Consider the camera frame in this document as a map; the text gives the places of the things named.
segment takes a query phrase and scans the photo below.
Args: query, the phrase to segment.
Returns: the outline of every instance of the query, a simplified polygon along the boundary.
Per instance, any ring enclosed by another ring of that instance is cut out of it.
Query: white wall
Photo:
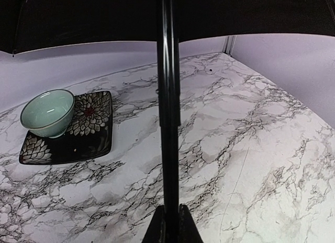
[[[221,52],[225,37],[180,44],[180,56]],[[37,94],[156,62],[155,42],[107,42],[18,54],[0,52],[0,112]]]
[[[335,38],[238,36],[232,56],[282,87],[335,128]]]

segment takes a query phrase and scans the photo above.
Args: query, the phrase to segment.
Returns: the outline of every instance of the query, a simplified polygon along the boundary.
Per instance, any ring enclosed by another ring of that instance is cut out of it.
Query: white marble surface
[[[335,242],[335,132],[301,102],[226,56],[181,62],[180,197],[205,243]],[[1,242],[128,242],[162,203],[157,68],[69,87],[110,90],[112,152],[18,163],[21,107],[0,114]]]

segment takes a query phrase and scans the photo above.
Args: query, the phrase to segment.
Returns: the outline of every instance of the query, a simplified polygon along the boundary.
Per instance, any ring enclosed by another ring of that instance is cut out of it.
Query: black square plate
[[[98,158],[111,150],[113,108],[109,91],[77,95],[72,121],[59,138],[51,139],[28,132],[19,162],[60,164]]]

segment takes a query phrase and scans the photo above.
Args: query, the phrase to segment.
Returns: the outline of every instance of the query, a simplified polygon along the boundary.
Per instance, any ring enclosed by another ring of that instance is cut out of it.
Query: celadon bowl
[[[74,95],[68,90],[51,90],[33,98],[21,112],[21,124],[40,137],[62,136],[73,116]]]

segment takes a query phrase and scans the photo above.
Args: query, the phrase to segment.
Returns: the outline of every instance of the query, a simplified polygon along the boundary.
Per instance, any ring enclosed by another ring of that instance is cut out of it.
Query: flower pattern
[[[73,121],[67,131],[75,136],[99,132],[110,117],[110,94],[96,92],[75,97]]]
[[[50,163],[51,153],[42,139],[28,136],[20,152],[21,163]]]

